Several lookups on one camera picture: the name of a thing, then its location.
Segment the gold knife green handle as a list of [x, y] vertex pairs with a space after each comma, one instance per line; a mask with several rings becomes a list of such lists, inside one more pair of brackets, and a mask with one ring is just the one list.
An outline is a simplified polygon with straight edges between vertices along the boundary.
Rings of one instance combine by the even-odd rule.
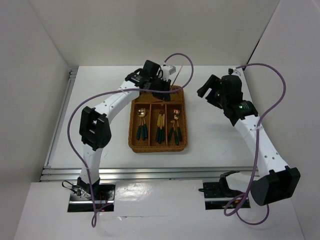
[[158, 114], [158, 119], [157, 119], [157, 132], [155, 136], [155, 141], [159, 142], [159, 135], [160, 135], [160, 126], [161, 126], [161, 119], [162, 119], [162, 114]]
[[157, 142], [158, 142], [159, 144], [161, 144], [162, 141], [163, 141], [164, 120], [165, 120], [165, 115], [162, 114], [162, 115], [161, 115], [161, 119], [160, 119], [159, 133], [158, 133], [158, 137], [157, 137]]

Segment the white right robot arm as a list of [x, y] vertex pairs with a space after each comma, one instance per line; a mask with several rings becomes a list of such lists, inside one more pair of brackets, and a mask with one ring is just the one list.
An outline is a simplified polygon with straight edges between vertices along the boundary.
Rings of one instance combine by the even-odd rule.
[[258, 179], [239, 171], [221, 174], [218, 184], [220, 194], [230, 196], [236, 191], [249, 191], [259, 206], [291, 198], [301, 174], [280, 156], [259, 122], [260, 116], [254, 104], [243, 99], [241, 79], [237, 75], [219, 78], [212, 74], [197, 90], [197, 95], [223, 110], [253, 154], [253, 165], [259, 174]]

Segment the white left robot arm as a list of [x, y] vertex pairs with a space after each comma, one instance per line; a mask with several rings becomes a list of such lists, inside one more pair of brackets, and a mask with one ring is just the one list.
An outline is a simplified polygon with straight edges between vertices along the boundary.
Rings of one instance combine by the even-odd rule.
[[118, 88], [119, 92], [111, 94], [102, 103], [95, 107], [86, 106], [81, 112], [79, 133], [83, 143], [83, 160], [77, 185], [81, 194], [88, 200], [99, 195], [100, 162], [102, 151], [110, 142], [112, 134], [110, 124], [115, 116], [131, 101], [138, 98], [141, 90], [157, 91], [155, 97], [160, 100], [169, 100], [168, 93], [170, 76], [176, 72], [173, 65], [159, 65], [146, 60], [143, 68], [128, 74]]

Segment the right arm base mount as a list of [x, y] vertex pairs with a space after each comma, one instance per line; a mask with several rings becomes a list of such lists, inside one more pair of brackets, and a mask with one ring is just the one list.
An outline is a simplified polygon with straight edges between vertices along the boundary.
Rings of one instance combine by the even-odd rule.
[[242, 194], [241, 191], [231, 190], [227, 177], [239, 171], [229, 171], [220, 175], [218, 182], [204, 182], [198, 191], [203, 193], [206, 210], [223, 210], [229, 200]]

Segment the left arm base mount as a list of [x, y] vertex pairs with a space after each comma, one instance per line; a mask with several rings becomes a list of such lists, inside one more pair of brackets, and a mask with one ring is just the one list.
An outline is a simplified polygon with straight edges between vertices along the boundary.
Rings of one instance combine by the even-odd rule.
[[[93, 212], [91, 195], [79, 186], [64, 180], [62, 187], [70, 191], [68, 202], [68, 213]], [[94, 204], [100, 212], [113, 212], [116, 186], [114, 184], [102, 184], [97, 188], [94, 196]]]

